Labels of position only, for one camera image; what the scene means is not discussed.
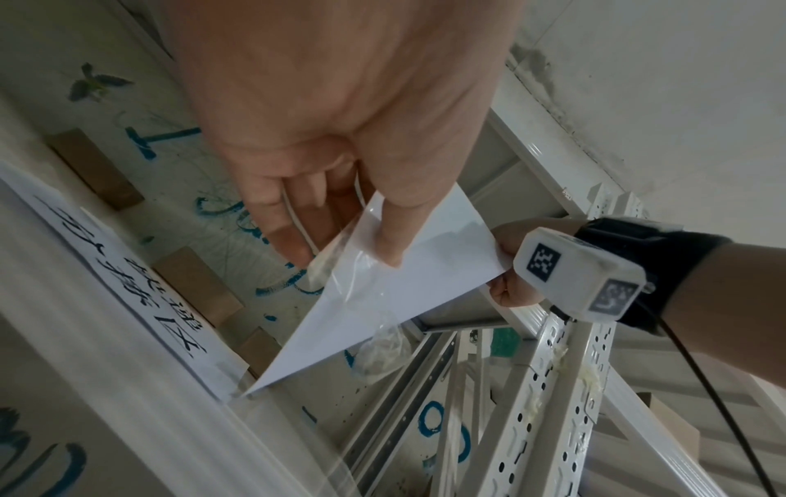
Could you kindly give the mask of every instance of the person's right hand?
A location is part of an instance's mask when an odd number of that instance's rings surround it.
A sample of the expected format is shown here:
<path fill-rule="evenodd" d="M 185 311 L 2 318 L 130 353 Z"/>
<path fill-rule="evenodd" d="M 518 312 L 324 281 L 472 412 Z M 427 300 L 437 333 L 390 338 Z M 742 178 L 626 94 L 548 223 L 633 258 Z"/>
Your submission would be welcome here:
<path fill-rule="evenodd" d="M 586 223 L 583 219 L 533 218 L 502 224 L 491 232 L 502 251 L 515 256 L 524 237 L 535 228 L 550 228 L 568 235 L 574 235 Z M 521 279 L 513 268 L 500 274 L 489 282 L 489 293 L 494 301 L 503 307 L 522 307 L 540 303 L 544 297 Z"/>
<path fill-rule="evenodd" d="M 396 266 L 477 139 L 522 0 L 168 0 L 174 58 L 252 219 L 304 268 L 384 197 Z M 285 198 L 303 226 L 291 217 Z"/>

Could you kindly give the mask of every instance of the skin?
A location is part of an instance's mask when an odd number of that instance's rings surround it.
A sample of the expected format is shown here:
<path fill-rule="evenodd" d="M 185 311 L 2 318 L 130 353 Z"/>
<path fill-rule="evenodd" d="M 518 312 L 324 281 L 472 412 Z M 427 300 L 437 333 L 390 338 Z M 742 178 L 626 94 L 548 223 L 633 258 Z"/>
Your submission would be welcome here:
<path fill-rule="evenodd" d="M 275 249 L 306 267 L 304 234 L 319 250 L 361 211 L 359 177 L 385 197 L 377 255 L 397 266 L 471 151 L 521 8 L 169 0 L 165 17 L 197 120 Z"/>
<path fill-rule="evenodd" d="M 492 231 L 502 249 L 515 255 L 535 228 L 573 235 L 584 222 L 527 219 Z M 784 281 L 786 250 L 730 243 L 715 249 L 693 269 L 669 299 L 662 317 L 692 351 L 786 387 L 784 325 L 775 315 Z M 494 300 L 506 307 L 543 300 L 512 269 L 489 286 Z"/>

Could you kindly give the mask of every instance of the white paper sign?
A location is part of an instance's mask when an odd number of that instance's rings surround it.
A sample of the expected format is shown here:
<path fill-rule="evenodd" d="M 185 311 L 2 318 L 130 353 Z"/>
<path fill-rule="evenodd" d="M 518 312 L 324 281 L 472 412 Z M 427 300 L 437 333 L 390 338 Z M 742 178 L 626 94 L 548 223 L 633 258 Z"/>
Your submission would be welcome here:
<path fill-rule="evenodd" d="M 371 338 L 375 315 L 402 323 L 489 282 L 511 267 L 467 196 L 457 185 L 436 207 L 404 254 L 401 267 L 363 264 L 373 254 L 382 218 L 376 194 L 360 217 L 322 296 L 249 390 L 290 374 Z M 347 283 L 339 288 L 336 281 Z M 357 298 L 346 303 L 347 286 Z"/>
<path fill-rule="evenodd" d="M 74 248 L 208 392 L 226 400 L 236 391 L 248 364 L 114 233 L 104 233 L 57 190 L 2 161 L 0 179 Z"/>

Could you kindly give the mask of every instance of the bird sticker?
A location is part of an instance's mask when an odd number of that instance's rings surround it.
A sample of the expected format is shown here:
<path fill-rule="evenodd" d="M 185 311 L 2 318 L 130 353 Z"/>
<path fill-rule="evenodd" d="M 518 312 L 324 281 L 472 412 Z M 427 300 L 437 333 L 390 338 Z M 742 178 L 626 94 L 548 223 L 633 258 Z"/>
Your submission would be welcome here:
<path fill-rule="evenodd" d="M 83 64 L 82 75 L 84 76 L 83 79 L 77 79 L 71 85 L 68 99 L 72 102 L 78 102 L 87 97 L 99 102 L 102 97 L 109 93 L 109 88 L 133 84 L 133 81 L 118 78 L 117 76 L 94 75 L 93 64 Z"/>

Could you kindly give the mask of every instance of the black wristband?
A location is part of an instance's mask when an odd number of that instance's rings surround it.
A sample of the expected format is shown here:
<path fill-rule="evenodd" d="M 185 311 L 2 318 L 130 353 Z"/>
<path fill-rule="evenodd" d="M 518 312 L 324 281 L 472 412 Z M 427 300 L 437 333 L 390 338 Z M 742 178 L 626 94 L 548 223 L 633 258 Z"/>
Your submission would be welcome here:
<path fill-rule="evenodd" d="M 576 238 L 631 260 L 647 273 L 653 289 L 642 292 L 636 301 L 660 316 L 677 287 L 691 271 L 717 247 L 731 239 L 706 233 L 663 232 L 656 225 L 634 220 L 601 218 L 590 221 L 576 233 Z M 657 332 L 657 322 L 639 305 L 632 305 L 620 323 L 647 332 Z"/>

